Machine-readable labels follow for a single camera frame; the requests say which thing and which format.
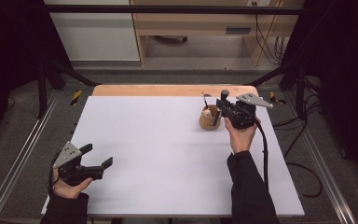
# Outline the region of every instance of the black sleeve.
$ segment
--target black sleeve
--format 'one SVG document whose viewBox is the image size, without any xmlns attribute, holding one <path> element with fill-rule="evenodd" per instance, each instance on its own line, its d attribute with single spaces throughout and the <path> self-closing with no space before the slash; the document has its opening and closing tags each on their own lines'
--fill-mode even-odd
<svg viewBox="0 0 358 224">
<path fill-rule="evenodd" d="M 86 224 L 89 195 L 80 193 L 77 199 L 66 199 L 50 194 L 48 211 L 43 216 L 41 224 Z"/>
<path fill-rule="evenodd" d="M 228 170 L 233 182 L 231 189 L 232 221 L 234 224 L 280 223 L 269 191 L 257 172 L 249 151 L 230 155 Z"/>
</svg>

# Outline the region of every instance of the person's arm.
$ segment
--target person's arm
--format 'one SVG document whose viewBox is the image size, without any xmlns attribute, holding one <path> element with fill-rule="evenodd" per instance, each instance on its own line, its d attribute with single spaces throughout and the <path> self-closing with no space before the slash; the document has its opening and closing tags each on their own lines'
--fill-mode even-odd
<svg viewBox="0 0 358 224">
<path fill-rule="evenodd" d="M 54 184 L 54 191 L 49 194 L 47 212 L 41 224 L 86 224 L 89 195 L 81 193 L 92 182 L 92 178 L 84 180 L 78 186 L 69 186 L 62 180 Z"/>
<path fill-rule="evenodd" d="M 256 126 L 236 130 L 225 118 L 233 150 L 227 159 L 233 182 L 231 189 L 232 221 L 234 224 L 280 223 L 275 207 L 263 179 L 257 171 L 249 152 Z"/>
</svg>

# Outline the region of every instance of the aluminum rail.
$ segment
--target aluminum rail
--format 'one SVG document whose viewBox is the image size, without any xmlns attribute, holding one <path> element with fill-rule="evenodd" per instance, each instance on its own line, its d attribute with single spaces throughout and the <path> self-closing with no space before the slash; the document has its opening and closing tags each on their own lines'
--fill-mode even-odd
<svg viewBox="0 0 358 224">
<path fill-rule="evenodd" d="M 317 9 L 302 7 L 216 7 L 216 6 L 122 6 L 122 5 L 24 5 L 31 10 L 52 13 L 172 13 L 172 14 L 250 14 L 315 15 Z"/>
<path fill-rule="evenodd" d="M 10 171 L 8 172 L 4 182 L 2 183 L 0 187 L 0 212 L 2 211 L 2 208 L 4 207 L 8 196 L 10 195 L 17 180 L 19 179 L 21 171 L 25 166 L 25 163 L 28 161 L 31 152 L 34 149 L 34 145 L 36 144 L 39 135 L 42 133 L 46 122 L 48 121 L 48 118 L 50 117 L 51 112 L 57 103 L 59 95 L 60 91 L 53 91 L 49 99 L 49 106 L 46 113 L 41 119 L 38 119 L 36 121 L 36 124 L 34 125 L 33 129 L 31 130 L 31 133 L 28 135 L 27 140 L 22 146 L 22 149 L 17 156 L 17 159 L 14 161 L 13 165 L 10 168 Z"/>
<path fill-rule="evenodd" d="M 293 107 L 295 103 L 295 97 L 291 93 L 283 92 L 285 99 L 288 99 L 288 103 L 292 109 L 292 112 L 296 115 L 296 109 Z M 304 141 L 308 145 L 308 150 L 310 153 L 310 157 L 312 158 L 313 164 L 315 165 L 315 169 L 318 172 L 322 183 L 324 184 L 324 189 L 327 195 L 330 198 L 331 203 L 336 210 L 337 216 L 342 224 L 355 224 L 356 220 L 349 208 L 347 202 L 345 201 L 344 196 L 342 195 L 339 186 L 331 173 L 330 169 L 327 167 L 326 162 L 314 142 L 310 131 L 306 127 L 304 130 Z"/>
</svg>

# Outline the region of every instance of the white tabletop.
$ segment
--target white tabletop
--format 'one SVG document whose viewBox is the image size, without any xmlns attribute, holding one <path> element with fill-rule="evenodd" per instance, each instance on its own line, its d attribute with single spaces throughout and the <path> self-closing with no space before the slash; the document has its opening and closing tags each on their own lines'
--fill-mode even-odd
<svg viewBox="0 0 358 224">
<path fill-rule="evenodd" d="M 207 98 L 215 104 L 215 98 Z M 92 143 L 82 164 L 100 165 L 113 156 L 103 180 L 85 192 L 89 214 L 101 217 L 226 217 L 231 215 L 231 152 L 224 121 L 215 131 L 199 126 L 201 97 L 91 96 L 71 142 Z M 269 192 L 279 217 L 303 216 L 292 178 L 269 120 L 257 116 L 268 139 Z M 263 142 L 251 153 L 263 176 Z"/>
</svg>

